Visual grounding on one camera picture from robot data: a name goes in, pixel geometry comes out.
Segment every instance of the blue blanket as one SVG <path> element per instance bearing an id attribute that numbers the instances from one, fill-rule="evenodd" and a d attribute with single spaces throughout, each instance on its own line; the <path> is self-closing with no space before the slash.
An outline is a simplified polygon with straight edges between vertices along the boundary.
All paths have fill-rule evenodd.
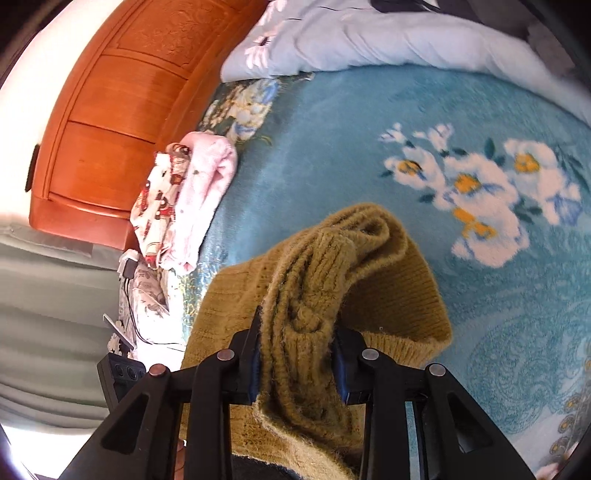
<path id="1" fill-rule="evenodd" d="M 447 365 L 532 470 L 589 424 L 591 132 L 482 74 L 418 66 L 224 85 L 201 126 L 238 173 L 185 280 L 188 325 L 223 265 L 357 202 L 418 243 L 454 326 Z"/>

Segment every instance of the olive green sweater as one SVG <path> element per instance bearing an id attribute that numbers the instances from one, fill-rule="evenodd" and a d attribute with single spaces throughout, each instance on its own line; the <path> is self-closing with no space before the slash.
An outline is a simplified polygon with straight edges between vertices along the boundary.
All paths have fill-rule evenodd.
<path id="1" fill-rule="evenodd" d="M 427 263 L 385 209 L 342 210 L 223 269 L 195 319 L 183 368 L 227 348 L 259 304 L 260 394 L 254 408 L 231 408 L 233 452 L 307 479 L 352 480 L 364 408 L 345 406 L 336 391 L 329 354 L 335 321 L 340 314 L 368 346 L 401 364 L 424 365 L 452 339 Z"/>

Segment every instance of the black device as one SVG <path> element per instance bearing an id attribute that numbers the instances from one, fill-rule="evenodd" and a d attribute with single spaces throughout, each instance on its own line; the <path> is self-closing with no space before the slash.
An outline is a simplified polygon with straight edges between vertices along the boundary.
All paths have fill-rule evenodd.
<path id="1" fill-rule="evenodd" d="M 108 353 L 98 363 L 97 370 L 109 411 L 115 409 L 120 400 L 146 373 L 142 362 L 115 353 Z"/>
<path id="2" fill-rule="evenodd" d="M 154 365 L 143 378 L 103 389 L 114 395 L 111 414 L 72 460 L 60 480 L 168 480 L 182 406 L 190 403 L 184 478 L 232 480 L 229 405 L 251 405 L 258 392 L 259 314 L 229 348 L 200 365 L 170 372 Z M 507 438 L 443 365 L 425 370 L 398 365 L 366 347 L 362 335 L 337 327 L 331 351 L 338 392 L 347 405 L 366 404 L 360 480 L 410 478 L 405 403 L 412 402 L 421 480 L 533 480 Z M 137 369 L 143 364 L 131 361 Z M 591 430 L 557 480 L 591 478 Z"/>

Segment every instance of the pink towel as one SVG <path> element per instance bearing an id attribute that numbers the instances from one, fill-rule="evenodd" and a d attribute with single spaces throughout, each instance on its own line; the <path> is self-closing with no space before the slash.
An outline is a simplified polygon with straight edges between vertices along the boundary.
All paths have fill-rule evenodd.
<path id="1" fill-rule="evenodd" d="M 237 156 L 226 137 L 191 132 L 180 143 L 191 150 L 191 162 L 164 236 L 160 267 L 186 275 L 197 267 L 203 238 L 236 173 Z"/>

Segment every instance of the yellow flower center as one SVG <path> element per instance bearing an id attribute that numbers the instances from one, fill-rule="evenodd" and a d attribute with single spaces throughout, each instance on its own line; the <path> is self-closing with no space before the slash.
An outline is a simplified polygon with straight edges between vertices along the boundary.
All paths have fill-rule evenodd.
<path id="1" fill-rule="evenodd" d="M 575 408 L 579 403 L 579 399 L 577 397 L 570 398 L 566 403 L 566 408 L 571 410 Z"/>
<path id="2" fill-rule="evenodd" d="M 517 173 L 535 173 L 540 171 L 540 164 L 529 153 L 520 153 L 515 156 L 515 171 Z"/>
<path id="3" fill-rule="evenodd" d="M 566 432 L 566 430 L 567 430 L 567 429 L 568 429 L 570 426 L 572 426 L 572 424 L 573 424 L 573 423 L 574 423 L 574 417 L 570 417 L 570 416 L 569 416 L 569 417 L 566 417 L 566 418 L 565 418 L 565 419 L 562 421 L 562 423 L 560 424 L 560 429 L 561 429 L 563 432 Z"/>
<path id="4" fill-rule="evenodd" d="M 482 183 L 476 177 L 467 173 L 460 173 L 453 184 L 457 191 L 463 195 L 476 192 L 482 188 Z"/>
<path id="5" fill-rule="evenodd" d="M 462 237 L 464 238 L 470 237 L 470 232 L 474 232 L 484 240 L 490 240 L 498 235 L 498 232 L 493 227 L 479 222 L 474 215 L 461 208 L 455 208 L 452 214 L 465 224 L 464 230 L 462 230 Z"/>
<path id="6" fill-rule="evenodd" d="M 405 173 L 406 175 L 414 176 L 422 170 L 421 166 L 412 160 L 402 160 L 402 162 L 398 164 L 398 171 Z"/>

